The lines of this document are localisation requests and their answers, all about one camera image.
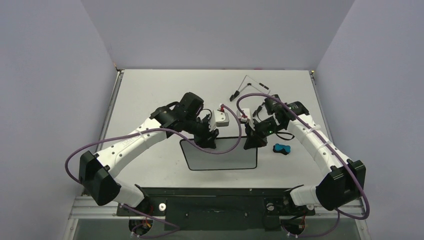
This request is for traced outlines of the small whiteboard with red writing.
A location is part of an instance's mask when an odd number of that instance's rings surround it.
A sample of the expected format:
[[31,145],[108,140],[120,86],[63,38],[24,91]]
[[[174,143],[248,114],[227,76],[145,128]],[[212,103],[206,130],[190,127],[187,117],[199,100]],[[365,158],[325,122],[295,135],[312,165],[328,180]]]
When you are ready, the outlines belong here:
[[187,166],[191,171],[245,170],[258,165],[258,149],[244,149],[246,136],[232,151],[225,154],[210,154],[197,149],[186,140],[179,142]]

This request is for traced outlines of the blue whiteboard eraser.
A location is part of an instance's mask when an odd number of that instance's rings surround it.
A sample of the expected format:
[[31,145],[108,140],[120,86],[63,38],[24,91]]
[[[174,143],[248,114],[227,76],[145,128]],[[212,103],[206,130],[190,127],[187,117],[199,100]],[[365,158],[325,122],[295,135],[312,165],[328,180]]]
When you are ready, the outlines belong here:
[[273,145],[272,151],[274,153],[280,153],[283,155],[288,155],[291,153],[291,147],[289,145],[276,143]]

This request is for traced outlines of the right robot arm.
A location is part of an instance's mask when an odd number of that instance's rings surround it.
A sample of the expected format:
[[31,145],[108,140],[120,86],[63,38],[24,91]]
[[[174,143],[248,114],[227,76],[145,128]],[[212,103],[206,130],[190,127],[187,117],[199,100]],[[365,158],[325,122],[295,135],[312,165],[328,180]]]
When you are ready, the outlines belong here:
[[256,146],[265,144],[267,137],[279,130],[286,130],[305,148],[319,168],[323,179],[318,185],[305,185],[289,190],[282,199],[283,209],[296,213],[302,206],[320,205],[328,211],[364,197],[366,167],[360,161],[351,160],[342,153],[322,132],[309,110],[299,101],[284,103],[277,95],[254,93],[264,97],[269,118],[257,122],[241,100],[251,97],[248,93],[236,101],[241,121],[246,124],[246,134]]

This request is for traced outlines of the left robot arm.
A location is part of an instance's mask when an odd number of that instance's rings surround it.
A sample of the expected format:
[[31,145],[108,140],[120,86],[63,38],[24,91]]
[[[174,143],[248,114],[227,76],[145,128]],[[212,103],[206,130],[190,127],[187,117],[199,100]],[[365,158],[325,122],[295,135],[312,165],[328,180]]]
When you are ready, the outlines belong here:
[[96,153],[83,153],[79,162],[80,183],[99,206],[118,202],[128,205],[136,215],[145,214],[149,201],[144,193],[136,185],[119,183],[116,177],[132,160],[174,132],[192,134],[194,143],[201,148],[216,148],[217,124],[226,115],[214,110],[200,118],[203,106],[199,96],[187,92],[180,101],[158,107],[131,132],[130,138]]

